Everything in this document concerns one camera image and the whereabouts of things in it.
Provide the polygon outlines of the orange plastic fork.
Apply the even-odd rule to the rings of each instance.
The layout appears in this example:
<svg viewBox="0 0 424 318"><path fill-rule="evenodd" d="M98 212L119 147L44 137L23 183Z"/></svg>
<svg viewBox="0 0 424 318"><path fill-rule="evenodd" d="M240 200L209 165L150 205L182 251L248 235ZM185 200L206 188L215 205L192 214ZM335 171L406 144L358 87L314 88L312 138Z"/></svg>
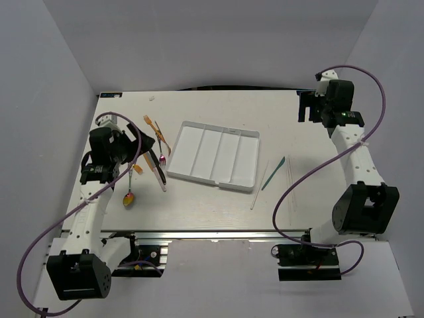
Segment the orange plastic fork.
<svg viewBox="0 0 424 318"><path fill-rule="evenodd" d="M150 119L150 117L148 115L144 115L143 119L144 119L145 123L147 125L149 125L154 130L154 132L156 134L156 129L154 128L154 124L153 124L152 120Z"/></svg>
<svg viewBox="0 0 424 318"><path fill-rule="evenodd" d="M143 173L143 169L138 164L133 164L132 168L138 175Z"/></svg>

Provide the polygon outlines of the teal plastic knife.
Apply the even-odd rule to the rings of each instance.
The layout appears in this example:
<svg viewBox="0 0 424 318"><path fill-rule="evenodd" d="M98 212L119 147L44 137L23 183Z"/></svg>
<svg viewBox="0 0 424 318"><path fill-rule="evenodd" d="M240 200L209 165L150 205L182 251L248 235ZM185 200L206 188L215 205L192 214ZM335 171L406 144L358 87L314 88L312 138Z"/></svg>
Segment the teal plastic knife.
<svg viewBox="0 0 424 318"><path fill-rule="evenodd" d="M271 182L272 178L275 176L276 172L284 165L285 161L286 161L286 157L283 157L280 160L278 165L275 167L274 171L268 176L268 179L262 185L261 191L263 191L266 188L266 186Z"/></svg>

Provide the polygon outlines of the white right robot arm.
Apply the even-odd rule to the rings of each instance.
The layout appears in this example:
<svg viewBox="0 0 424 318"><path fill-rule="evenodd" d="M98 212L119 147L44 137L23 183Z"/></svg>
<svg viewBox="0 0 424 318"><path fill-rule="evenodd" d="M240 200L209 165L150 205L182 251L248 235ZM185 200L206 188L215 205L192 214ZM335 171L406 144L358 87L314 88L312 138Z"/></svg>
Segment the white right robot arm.
<svg viewBox="0 0 424 318"><path fill-rule="evenodd" d="M380 235L389 225L399 191L378 173L365 136L364 120L352 111L354 84L334 72L319 77L314 92L299 93L299 121L321 123L341 154L346 190L335 203L331 218L310 230L311 241L299 247L300 258L314 264L323 256L321 244L338 244L360 235Z"/></svg>

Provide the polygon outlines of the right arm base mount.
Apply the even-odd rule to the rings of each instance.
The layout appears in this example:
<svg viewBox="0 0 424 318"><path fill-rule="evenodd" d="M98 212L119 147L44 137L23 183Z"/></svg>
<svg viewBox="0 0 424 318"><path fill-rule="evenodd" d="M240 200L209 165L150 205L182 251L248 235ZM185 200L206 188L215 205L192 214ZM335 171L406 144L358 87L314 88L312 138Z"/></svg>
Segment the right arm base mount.
<svg viewBox="0 0 424 318"><path fill-rule="evenodd" d="M280 282L341 280L335 248L319 248L304 244L277 244L271 248L278 260Z"/></svg>

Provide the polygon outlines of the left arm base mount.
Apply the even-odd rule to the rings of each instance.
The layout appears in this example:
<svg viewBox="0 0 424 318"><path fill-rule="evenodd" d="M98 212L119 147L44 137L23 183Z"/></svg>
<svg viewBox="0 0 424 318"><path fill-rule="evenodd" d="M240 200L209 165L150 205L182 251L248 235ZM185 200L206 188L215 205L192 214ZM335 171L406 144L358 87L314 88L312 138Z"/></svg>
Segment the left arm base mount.
<svg viewBox="0 0 424 318"><path fill-rule="evenodd" d="M136 260L141 260L153 264L163 273L168 254L168 246L163 242L150 239L139 239L134 232L117 232L109 238L125 237L130 241L131 253L124 258L120 265ZM119 267L113 273L112 277L120 278L159 278L160 274L149 264L137 263L131 266Z"/></svg>

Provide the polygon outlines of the black knife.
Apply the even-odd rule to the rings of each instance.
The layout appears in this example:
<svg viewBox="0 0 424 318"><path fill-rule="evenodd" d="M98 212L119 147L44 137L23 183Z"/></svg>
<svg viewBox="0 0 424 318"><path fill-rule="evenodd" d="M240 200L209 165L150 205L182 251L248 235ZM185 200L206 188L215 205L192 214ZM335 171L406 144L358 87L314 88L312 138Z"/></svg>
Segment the black knife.
<svg viewBox="0 0 424 318"><path fill-rule="evenodd" d="M150 149L148 151L148 155L150 156L150 161L152 162L153 171L158 172L158 175L160 176L160 179L161 179L163 185L165 186L166 185L166 177L165 177L165 175L162 171L162 168L160 166L158 158L156 157L156 155L155 155L155 153L152 149Z"/></svg>

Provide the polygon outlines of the white chopstick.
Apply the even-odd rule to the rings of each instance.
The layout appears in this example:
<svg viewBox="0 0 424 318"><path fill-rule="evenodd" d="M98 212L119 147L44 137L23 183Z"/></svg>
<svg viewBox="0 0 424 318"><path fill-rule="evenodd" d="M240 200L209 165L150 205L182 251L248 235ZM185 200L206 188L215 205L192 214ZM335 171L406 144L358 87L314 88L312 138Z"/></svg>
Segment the white chopstick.
<svg viewBox="0 0 424 318"><path fill-rule="evenodd" d="M264 171L263 171L263 173L262 173L262 175L261 175L261 178L260 178L260 182L259 182L259 184L258 184L258 188L256 189L256 192L255 192L255 194L254 194L254 197L253 197L252 203L251 203L251 205L250 205L250 210L251 210L251 211L254 209L254 206L255 206L256 200L257 200L257 198L258 198L259 192L260 192L260 190L261 190L261 188L262 188L262 184L263 184L263 182L264 182L264 178L265 178L265 175L266 175L266 170L268 169L268 165L269 165L269 160L267 161L267 163L266 163L266 165L265 165Z"/></svg>

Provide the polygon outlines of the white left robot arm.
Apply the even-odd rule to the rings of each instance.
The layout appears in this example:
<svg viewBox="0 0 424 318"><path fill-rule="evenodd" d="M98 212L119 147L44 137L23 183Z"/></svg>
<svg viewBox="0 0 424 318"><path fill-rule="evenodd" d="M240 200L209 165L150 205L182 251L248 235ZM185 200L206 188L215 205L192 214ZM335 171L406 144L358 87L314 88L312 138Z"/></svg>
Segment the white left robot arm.
<svg viewBox="0 0 424 318"><path fill-rule="evenodd" d="M134 264L140 256L134 235L100 237L106 207L112 197L112 181L122 165L148 152L154 139L132 125L135 140L113 123L89 133L90 151L81 162L80 202L69 235L59 254L49 256L46 269L62 301L105 298L112 273L120 264Z"/></svg>

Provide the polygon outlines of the rose gold metal fork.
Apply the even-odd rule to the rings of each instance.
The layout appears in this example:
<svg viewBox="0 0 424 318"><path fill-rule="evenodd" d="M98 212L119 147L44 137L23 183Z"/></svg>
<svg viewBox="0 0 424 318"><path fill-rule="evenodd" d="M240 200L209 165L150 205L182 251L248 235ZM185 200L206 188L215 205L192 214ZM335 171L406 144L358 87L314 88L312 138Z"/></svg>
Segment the rose gold metal fork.
<svg viewBox="0 0 424 318"><path fill-rule="evenodd" d="M162 134L162 131L160 130L160 127L158 126L158 123L156 121L154 122L154 128L156 129L156 135L166 145L168 149L168 155L170 156L172 153L172 149L170 145L166 142L166 139L164 138L164 135Z"/></svg>

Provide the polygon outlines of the aluminium table rail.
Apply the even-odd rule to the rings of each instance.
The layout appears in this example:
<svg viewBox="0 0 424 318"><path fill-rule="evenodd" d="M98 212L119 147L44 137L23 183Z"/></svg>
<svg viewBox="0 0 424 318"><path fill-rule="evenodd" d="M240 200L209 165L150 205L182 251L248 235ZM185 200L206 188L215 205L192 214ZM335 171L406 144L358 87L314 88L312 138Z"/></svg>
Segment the aluminium table rail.
<svg viewBox="0 0 424 318"><path fill-rule="evenodd" d="M106 239L115 234L116 231L102 231L99 237ZM305 231L286 231L286 235L300 239ZM164 240L183 240L183 239L284 239L276 231L243 231L243 230L224 230L224 231L139 231L135 232L139 239L164 239ZM375 236L351 237L363 241L377 241Z"/></svg>

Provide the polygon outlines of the white divided cutlery tray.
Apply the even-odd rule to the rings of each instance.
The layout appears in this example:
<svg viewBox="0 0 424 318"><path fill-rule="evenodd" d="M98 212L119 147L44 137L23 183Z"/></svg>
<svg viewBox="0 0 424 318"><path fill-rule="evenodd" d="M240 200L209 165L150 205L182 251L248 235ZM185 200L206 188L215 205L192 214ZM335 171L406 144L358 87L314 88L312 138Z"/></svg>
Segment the white divided cutlery tray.
<svg viewBox="0 0 424 318"><path fill-rule="evenodd" d="M260 133L184 121L166 166L172 178L250 193Z"/></svg>

